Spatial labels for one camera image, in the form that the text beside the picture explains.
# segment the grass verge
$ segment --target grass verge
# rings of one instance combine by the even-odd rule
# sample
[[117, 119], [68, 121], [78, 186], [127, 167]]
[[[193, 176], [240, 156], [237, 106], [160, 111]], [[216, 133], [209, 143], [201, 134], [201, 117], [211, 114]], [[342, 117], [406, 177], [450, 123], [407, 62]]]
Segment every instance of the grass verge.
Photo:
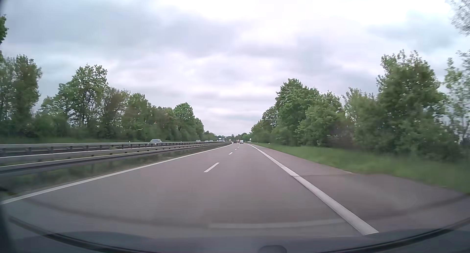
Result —
[[337, 148], [252, 143], [355, 173], [389, 174], [470, 194], [470, 164], [378, 155]]

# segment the car hood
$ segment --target car hood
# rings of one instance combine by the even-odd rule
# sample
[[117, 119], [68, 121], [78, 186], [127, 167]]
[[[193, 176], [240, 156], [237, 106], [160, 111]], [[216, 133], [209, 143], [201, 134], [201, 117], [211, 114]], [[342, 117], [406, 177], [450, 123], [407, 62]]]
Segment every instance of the car hood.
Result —
[[46, 234], [15, 241], [20, 253], [91, 252], [466, 252], [470, 232], [450, 229], [415, 229], [367, 236], [336, 238], [217, 237], [154, 239], [114, 232]]

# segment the road lane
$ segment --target road lane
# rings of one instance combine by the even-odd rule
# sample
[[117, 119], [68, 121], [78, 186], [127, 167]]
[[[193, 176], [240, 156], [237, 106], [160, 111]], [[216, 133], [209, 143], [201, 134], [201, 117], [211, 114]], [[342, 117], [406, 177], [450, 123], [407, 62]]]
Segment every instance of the road lane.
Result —
[[[105, 230], [158, 238], [360, 235], [248, 144], [55, 190], [8, 203], [6, 210], [54, 232]], [[25, 235], [13, 229], [15, 236]]]

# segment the windshield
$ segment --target windshield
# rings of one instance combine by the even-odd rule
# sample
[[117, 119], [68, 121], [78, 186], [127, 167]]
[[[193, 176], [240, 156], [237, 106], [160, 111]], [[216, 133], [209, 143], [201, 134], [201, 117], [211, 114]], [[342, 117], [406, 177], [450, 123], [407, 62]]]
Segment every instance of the windshield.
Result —
[[0, 10], [9, 251], [470, 248], [470, 0]]

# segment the cloudy sky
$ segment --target cloudy sky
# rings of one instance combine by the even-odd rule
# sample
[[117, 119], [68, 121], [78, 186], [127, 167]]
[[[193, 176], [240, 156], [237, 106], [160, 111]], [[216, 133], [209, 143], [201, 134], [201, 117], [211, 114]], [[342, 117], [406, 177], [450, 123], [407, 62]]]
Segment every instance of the cloudy sky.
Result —
[[3, 0], [6, 55], [42, 67], [54, 95], [76, 68], [157, 106], [187, 101], [206, 130], [249, 132], [288, 78], [376, 91], [380, 57], [417, 50], [442, 78], [470, 48], [444, 0]]

